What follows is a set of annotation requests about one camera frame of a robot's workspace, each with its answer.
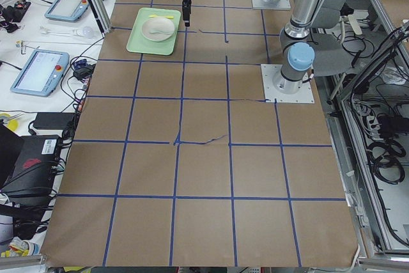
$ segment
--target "chair backrest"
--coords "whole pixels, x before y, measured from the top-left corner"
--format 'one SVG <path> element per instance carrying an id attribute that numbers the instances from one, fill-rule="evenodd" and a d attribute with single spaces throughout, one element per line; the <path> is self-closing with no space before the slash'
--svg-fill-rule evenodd
<path id="1" fill-rule="evenodd" d="M 313 28 L 333 28 L 341 16 L 341 8 L 346 0 L 324 0 L 320 10 L 317 12 L 313 24 Z"/>

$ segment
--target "tablet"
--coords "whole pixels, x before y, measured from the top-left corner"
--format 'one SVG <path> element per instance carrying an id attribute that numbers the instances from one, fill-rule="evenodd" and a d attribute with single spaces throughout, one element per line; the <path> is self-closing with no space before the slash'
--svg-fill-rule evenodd
<path id="1" fill-rule="evenodd" d="M 11 91 L 36 96 L 50 95 L 64 76 L 69 61 L 70 55 L 66 52 L 34 50 Z"/>
<path id="2" fill-rule="evenodd" d="M 87 10 L 87 0 L 55 0 L 44 16 L 48 19 L 75 22 Z"/>

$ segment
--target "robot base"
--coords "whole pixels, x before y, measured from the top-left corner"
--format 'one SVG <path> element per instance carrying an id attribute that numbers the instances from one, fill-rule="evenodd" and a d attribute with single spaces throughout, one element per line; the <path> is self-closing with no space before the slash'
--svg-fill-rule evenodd
<path id="1" fill-rule="evenodd" d="M 285 10 L 291 9 L 289 0 L 279 0 L 277 2 L 266 3 L 263 0 L 251 0 L 254 9 L 265 9 L 265 10 Z"/>
<path id="2" fill-rule="evenodd" d="M 281 69 L 282 65 L 262 64 L 261 73 L 263 74 L 264 98 L 268 102 L 291 102 L 295 104 L 313 104 L 314 96 L 309 82 L 303 83 L 301 88 L 295 94 L 285 94 L 274 86 L 273 77 Z"/>

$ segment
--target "green cutting board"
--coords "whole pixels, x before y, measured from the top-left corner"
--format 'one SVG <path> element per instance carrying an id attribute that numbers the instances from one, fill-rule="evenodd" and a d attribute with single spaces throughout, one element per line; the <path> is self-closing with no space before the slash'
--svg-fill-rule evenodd
<path id="1" fill-rule="evenodd" d="M 149 19 L 149 15 L 168 16 L 172 15 L 174 19 L 170 19 L 174 23 L 176 31 L 174 35 L 161 42 L 148 40 L 142 35 L 142 25 Z M 161 54 L 168 56 L 173 52 L 177 29 L 179 28 L 180 12 L 176 10 L 164 10 L 154 8 L 141 8 L 135 19 L 132 32 L 130 33 L 127 43 L 127 51 L 140 52 L 141 54 Z"/>

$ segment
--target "blue joint cap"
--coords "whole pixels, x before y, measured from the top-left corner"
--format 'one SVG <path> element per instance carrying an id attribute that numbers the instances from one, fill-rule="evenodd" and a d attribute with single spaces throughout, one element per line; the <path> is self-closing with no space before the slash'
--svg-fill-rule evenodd
<path id="1" fill-rule="evenodd" d="M 314 62 L 314 49 L 307 43 L 298 42 L 288 51 L 288 63 L 299 72 L 308 70 Z"/>

